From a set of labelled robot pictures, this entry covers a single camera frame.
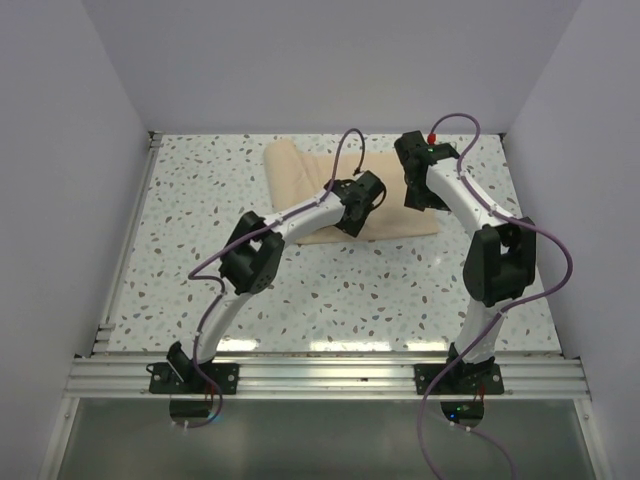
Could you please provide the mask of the beige cloth wrap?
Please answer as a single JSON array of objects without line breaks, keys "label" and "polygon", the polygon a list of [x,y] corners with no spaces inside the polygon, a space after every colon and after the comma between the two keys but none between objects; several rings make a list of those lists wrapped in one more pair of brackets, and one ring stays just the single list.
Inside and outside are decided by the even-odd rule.
[{"label": "beige cloth wrap", "polygon": [[[335,157],[306,153],[285,138],[268,144],[263,154],[271,204],[276,211],[291,208],[318,193],[330,180]],[[432,210],[404,206],[404,171],[391,152],[367,153],[363,168],[374,173],[387,188],[382,205],[367,218],[357,241],[394,240],[439,232]]]}]

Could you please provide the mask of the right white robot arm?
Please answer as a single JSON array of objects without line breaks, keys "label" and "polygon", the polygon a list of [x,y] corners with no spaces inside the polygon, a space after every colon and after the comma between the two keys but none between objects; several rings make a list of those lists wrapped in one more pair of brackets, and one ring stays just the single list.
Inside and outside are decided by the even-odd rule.
[{"label": "right white robot arm", "polygon": [[536,234],[500,218],[509,213],[492,205],[475,181],[457,171],[459,154],[451,144],[429,143],[413,131],[402,134],[394,148],[407,186],[404,205],[451,212],[471,240],[462,273],[470,302],[432,391],[460,394],[478,389],[497,374],[495,345],[504,323],[502,309],[521,298],[535,279]]}]

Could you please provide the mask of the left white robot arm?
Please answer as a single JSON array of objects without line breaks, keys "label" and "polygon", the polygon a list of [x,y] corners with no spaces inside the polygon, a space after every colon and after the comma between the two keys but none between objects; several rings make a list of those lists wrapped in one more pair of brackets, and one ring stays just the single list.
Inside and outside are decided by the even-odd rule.
[{"label": "left white robot arm", "polygon": [[284,250],[318,230],[335,227],[357,237],[368,216],[386,199],[387,189],[365,171],[353,180],[331,179],[310,199],[275,214],[244,214],[226,245],[188,274],[191,281],[212,281],[219,293],[196,328],[192,354],[174,343],[167,361],[172,379],[185,392],[201,390],[214,380],[204,362],[212,360],[235,316],[274,281]]}]

